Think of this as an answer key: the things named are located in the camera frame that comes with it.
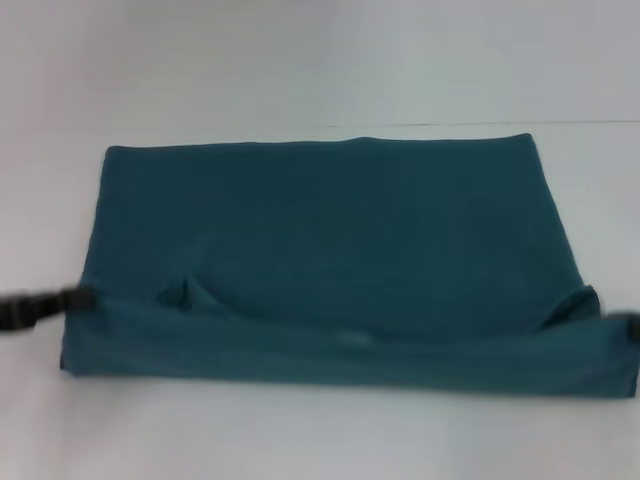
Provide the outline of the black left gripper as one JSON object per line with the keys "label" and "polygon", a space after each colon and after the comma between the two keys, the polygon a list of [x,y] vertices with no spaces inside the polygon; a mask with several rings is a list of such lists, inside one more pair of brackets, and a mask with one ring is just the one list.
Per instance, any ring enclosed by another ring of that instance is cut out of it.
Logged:
{"label": "black left gripper", "polygon": [[1,332],[31,330],[40,320],[62,312],[85,312],[95,307],[96,293],[87,286],[53,293],[8,295],[1,298]]}

